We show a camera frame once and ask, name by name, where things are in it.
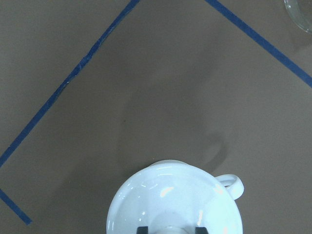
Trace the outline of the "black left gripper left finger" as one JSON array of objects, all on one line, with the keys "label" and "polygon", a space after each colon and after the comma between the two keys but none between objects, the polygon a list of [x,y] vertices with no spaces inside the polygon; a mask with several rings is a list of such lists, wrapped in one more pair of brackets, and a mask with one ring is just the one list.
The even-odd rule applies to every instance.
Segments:
[{"label": "black left gripper left finger", "polygon": [[148,234],[148,233],[149,233],[148,226],[141,226],[141,227],[137,227],[136,229],[136,234]]}]

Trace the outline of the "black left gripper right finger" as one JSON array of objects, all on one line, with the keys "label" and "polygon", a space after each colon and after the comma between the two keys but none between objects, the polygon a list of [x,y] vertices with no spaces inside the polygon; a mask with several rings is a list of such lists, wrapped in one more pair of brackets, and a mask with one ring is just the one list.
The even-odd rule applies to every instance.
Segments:
[{"label": "black left gripper right finger", "polygon": [[195,227],[195,234],[208,234],[206,227]]}]

